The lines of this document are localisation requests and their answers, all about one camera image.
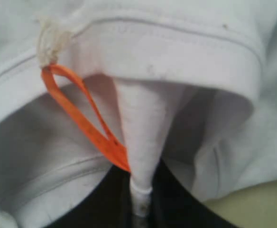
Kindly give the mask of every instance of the black fabric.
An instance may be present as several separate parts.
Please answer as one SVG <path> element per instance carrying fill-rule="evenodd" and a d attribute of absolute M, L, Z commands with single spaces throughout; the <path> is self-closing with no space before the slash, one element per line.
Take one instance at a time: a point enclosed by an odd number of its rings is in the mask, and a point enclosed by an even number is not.
<path fill-rule="evenodd" d="M 98 187 L 76 208 L 48 228 L 236 228 L 191 196 L 161 162 L 153 181 L 147 221 L 131 213 L 129 174 L 112 167 Z"/>

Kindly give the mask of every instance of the orange loop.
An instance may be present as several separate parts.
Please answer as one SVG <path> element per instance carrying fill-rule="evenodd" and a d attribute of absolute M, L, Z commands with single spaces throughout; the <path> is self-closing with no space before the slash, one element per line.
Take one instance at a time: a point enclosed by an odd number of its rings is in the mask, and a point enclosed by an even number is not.
<path fill-rule="evenodd" d="M 68 98 L 57 86 L 53 74 L 68 78 L 81 90 L 82 93 L 85 94 L 93 110 L 95 111 L 104 131 L 106 132 L 107 138 L 103 136 L 93 126 L 93 124 L 86 119 L 82 112 L 68 100 Z M 65 112 L 69 114 L 69 116 L 82 130 L 86 137 L 94 144 L 94 146 L 98 150 L 100 150 L 104 154 L 104 156 L 113 164 L 125 171 L 130 172 L 126 148 L 110 131 L 83 80 L 72 70 L 57 64 L 52 64 L 43 68 L 41 76 L 50 95 L 59 103 L 59 105 L 65 110 Z"/>

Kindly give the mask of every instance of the orange cord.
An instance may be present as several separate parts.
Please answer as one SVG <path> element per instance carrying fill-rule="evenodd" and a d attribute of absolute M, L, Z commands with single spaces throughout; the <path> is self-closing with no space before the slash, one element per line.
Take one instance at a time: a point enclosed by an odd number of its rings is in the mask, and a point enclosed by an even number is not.
<path fill-rule="evenodd" d="M 82 112 L 68 100 L 68 98 L 57 86 L 53 74 L 68 78 L 81 90 L 81 92 L 85 94 L 93 110 L 95 111 L 104 131 L 106 132 L 107 138 L 103 136 L 93 126 L 93 124 L 86 119 Z M 125 171 L 130 172 L 126 148 L 117 140 L 117 138 L 110 131 L 109 127 L 102 118 L 95 102 L 93 101 L 87 87 L 85 86 L 83 80 L 72 70 L 57 64 L 50 64 L 49 66 L 43 68 L 41 76 L 50 95 L 69 114 L 69 116 L 82 130 L 86 137 L 90 139 L 94 146 L 98 150 L 100 150 L 104 154 L 104 156 L 113 164 Z"/>

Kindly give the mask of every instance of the white hoodie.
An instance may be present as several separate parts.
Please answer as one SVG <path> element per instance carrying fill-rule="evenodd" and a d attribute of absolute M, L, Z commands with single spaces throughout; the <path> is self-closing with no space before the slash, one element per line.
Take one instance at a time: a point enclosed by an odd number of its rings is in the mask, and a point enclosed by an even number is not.
<path fill-rule="evenodd" d="M 0 206 L 21 226 L 69 211 L 110 166 L 46 94 L 39 15 L 75 34 L 59 64 L 126 145 L 136 214 L 162 151 L 201 201 L 277 180 L 277 1 L 0 0 Z"/>

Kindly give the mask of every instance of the white string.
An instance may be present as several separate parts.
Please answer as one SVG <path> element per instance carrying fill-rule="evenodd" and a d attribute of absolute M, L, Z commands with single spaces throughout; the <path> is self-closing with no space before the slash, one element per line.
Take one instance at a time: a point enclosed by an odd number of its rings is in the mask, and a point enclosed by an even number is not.
<path fill-rule="evenodd" d="M 39 18 L 41 31 L 37 41 L 37 58 L 39 66 L 44 68 L 57 63 L 58 54 L 71 40 L 72 33 L 62 29 L 50 18 Z"/>

